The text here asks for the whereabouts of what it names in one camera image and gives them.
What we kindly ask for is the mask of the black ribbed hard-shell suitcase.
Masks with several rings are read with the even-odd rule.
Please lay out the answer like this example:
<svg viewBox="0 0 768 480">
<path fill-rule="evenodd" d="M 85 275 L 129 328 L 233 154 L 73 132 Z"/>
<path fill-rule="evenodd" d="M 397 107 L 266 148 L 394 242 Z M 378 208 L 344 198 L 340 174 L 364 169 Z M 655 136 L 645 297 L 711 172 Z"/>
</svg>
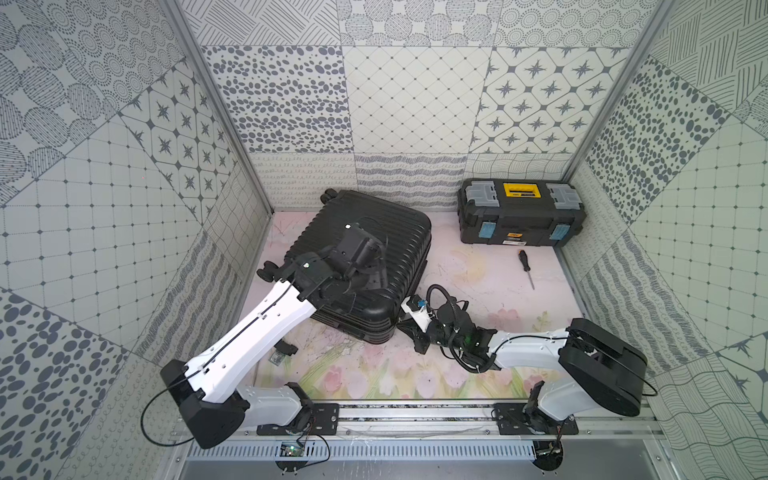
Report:
<svg viewBox="0 0 768 480">
<path fill-rule="evenodd" d="M 400 305 L 426 268 L 431 221 L 426 214 L 353 190 L 327 189 L 323 207 L 284 255 L 257 276 L 291 281 L 305 263 L 321 261 L 331 277 L 310 295 L 312 318 L 370 344 L 390 340 Z"/>
</svg>

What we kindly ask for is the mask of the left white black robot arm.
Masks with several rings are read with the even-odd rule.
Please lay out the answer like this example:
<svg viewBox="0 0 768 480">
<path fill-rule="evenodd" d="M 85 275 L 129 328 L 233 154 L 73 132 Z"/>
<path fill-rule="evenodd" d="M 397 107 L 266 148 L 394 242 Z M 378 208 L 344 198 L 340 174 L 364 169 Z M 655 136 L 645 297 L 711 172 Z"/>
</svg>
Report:
<svg viewBox="0 0 768 480">
<path fill-rule="evenodd" d="M 213 448 L 245 427 L 270 425 L 298 434 L 310 429 L 313 402 L 297 384 L 246 393 L 238 386 L 288 332 L 318 310 L 386 286 L 386 249 L 359 224 L 346 226 L 337 244 L 268 268 L 276 282 L 249 314 L 197 356 L 162 368 L 165 390 L 200 448 Z"/>
</svg>

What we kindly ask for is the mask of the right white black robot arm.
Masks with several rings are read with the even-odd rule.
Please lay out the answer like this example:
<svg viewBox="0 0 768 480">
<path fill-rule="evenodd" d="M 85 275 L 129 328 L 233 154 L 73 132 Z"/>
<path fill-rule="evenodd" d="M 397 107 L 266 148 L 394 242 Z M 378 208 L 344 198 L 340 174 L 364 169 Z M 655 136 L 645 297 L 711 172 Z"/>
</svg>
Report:
<svg viewBox="0 0 768 480">
<path fill-rule="evenodd" d="M 398 327 L 416 352 L 436 345 L 470 374 L 517 367 L 558 372 L 556 381 L 536 382 L 522 408 L 522 423 L 536 433 L 596 408 L 623 417 L 640 413 L 649 385 L 646 356 L 588 319 L 553 332 L 509 333 L 475 325 L 455 299 L 434 308 L 413 295 L 401 310 Z"/>
</svg>

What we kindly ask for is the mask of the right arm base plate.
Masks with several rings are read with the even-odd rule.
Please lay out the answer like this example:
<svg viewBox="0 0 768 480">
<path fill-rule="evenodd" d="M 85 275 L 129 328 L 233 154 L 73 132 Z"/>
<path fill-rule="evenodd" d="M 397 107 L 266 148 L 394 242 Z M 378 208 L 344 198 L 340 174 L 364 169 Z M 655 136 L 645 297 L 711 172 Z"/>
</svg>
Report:
<svg viewBox="0 0 768 480">
<path fill-rule="evenodd" d="M 556 421 L 544 415 L 538 408 L 528 408 L 519 402 L 502 402 L 493 405 L 491 418 L 496 422 L 500 435 L 577 435 L 579 429 L 573 418 Z"/>
</svg>

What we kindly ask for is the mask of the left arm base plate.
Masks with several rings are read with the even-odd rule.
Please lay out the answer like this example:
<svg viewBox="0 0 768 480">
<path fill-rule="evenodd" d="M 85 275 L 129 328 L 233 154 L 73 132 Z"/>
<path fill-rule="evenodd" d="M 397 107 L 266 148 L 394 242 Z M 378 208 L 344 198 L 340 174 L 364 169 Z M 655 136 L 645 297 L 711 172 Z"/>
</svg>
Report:
<svg viewBox="0 0 768 480">
<path fill-rule="evenodd" d="M 335 435 L 339 410 L 338 403 L 314 403 L 312 406 L 303 406 L 287 425 L 261 425 L 257 427 L 256 432 L 258 436 Z"/>
</svg>

